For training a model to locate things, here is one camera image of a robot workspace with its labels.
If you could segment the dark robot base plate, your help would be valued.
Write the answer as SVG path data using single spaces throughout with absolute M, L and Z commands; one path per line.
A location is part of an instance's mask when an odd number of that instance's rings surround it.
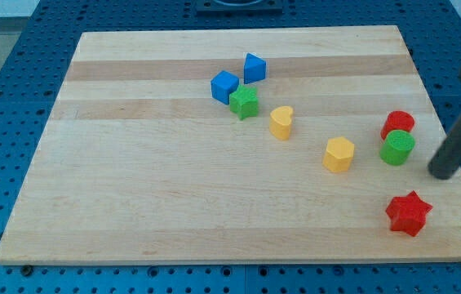
M 194 0 L 198 15 L 215 13 L 282 12 L 282 0 Z

